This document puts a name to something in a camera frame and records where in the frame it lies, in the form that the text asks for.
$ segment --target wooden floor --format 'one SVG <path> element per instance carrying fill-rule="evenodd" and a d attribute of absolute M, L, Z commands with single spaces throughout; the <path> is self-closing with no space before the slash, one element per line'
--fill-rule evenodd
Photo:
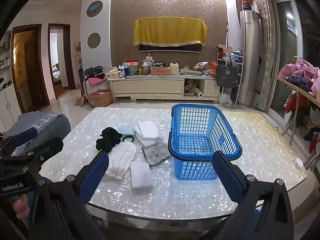
<path fill-rule="evenodd" d="M 61 96 L 63 93 L 69 90 L 69 87 L 62 87 L 61 83 L 54 85 L 57 97 Z"/>

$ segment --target orange bag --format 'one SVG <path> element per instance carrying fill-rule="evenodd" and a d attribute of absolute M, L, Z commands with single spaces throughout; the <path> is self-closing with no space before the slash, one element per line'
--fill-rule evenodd
<path fill-rule="evenodd" d="M 216 67 L 218 66 L 218 64 L 213 60 L 211 61 L 211 68 L 210 68 L 210 76 L 212 77 L 216 77 Z"/>

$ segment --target white sponge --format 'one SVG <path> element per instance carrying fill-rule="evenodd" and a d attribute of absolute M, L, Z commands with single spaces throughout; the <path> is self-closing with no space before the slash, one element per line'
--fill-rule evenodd
<path fill-rule="evenodd" d="M 130 168 L 132 189 L 145 189 L 153 187 L 149 163 L 139 161 L 131 162 Z"/>

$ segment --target glass door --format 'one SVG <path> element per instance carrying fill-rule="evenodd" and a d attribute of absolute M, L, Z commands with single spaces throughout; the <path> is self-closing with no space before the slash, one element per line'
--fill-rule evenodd
<path fill-rule="evenodd" d="M 286 64 L 295 64 L 303 58 L 301 22 L 294 0 L 273 0 L 276 18 L 277 49 L 275 74 Z M 281 127 L 288 123 L 291 113 L 286 114 L 284 104 L 294 91 L 273 79 L 267 112 Z"/>

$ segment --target black plush toy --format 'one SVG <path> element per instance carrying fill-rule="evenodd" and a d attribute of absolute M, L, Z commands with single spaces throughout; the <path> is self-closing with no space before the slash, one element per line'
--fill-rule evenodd
<path fill-rule="evenodd" d="M 122 134 L 118 133 L 112 127 L 107 127 L 102 131 L 100 136 L 102 136 L 102 138 L 96 141 L 96 149 L 109 153 L 116 144 L 121 142 L 120 138 L 122 137 Z"/>

